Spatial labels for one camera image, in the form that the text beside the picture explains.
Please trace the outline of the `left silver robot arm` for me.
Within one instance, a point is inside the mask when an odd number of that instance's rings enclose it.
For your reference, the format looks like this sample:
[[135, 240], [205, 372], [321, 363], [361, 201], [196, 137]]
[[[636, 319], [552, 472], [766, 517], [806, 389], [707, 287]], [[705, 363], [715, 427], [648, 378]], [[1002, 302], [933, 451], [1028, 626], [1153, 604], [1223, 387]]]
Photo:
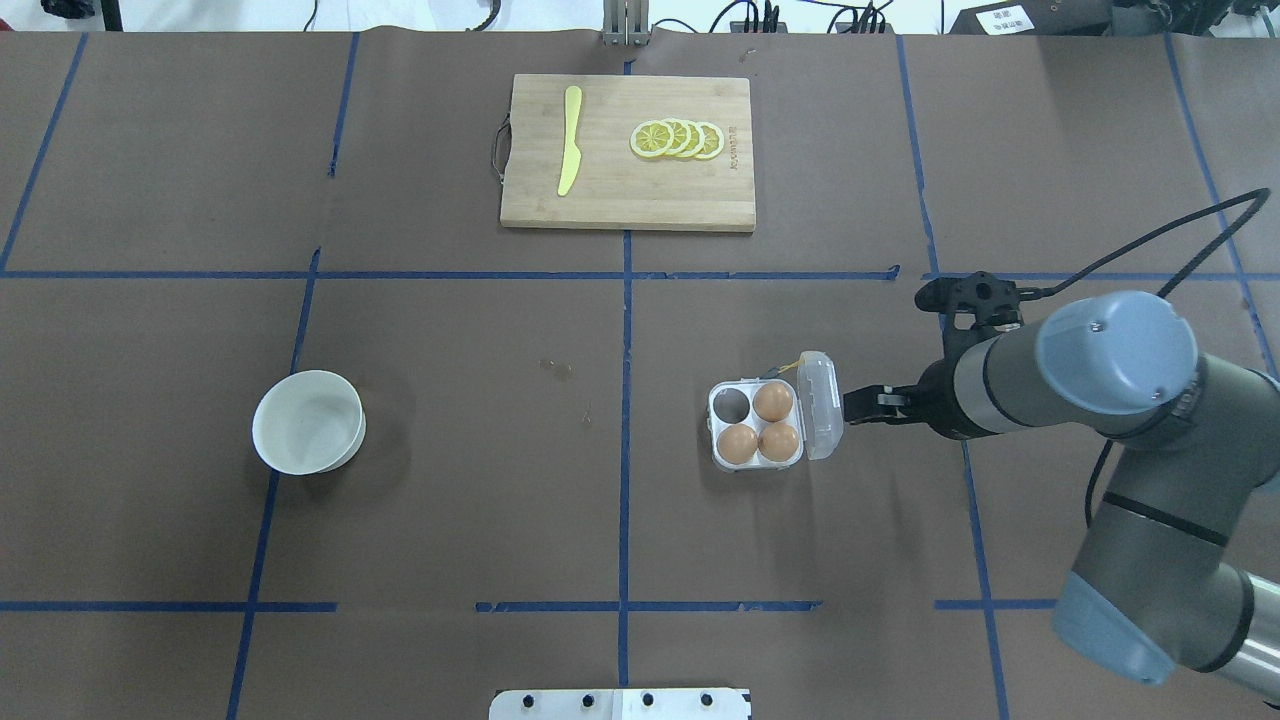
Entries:
[[1277, 703], [1277, 583], [1224, 557], [1251, 497], [1277, 487], [1277, 380], [1201, 351], [1166, 299], [1117, 291], [1018, 329], [950, 325], [914, 384], [849, 392], [841, 410], [959, 441], [1066, 424], [1108, 439], [1120, 457], [1055, 634], [1143, 685], [1185, 667]]

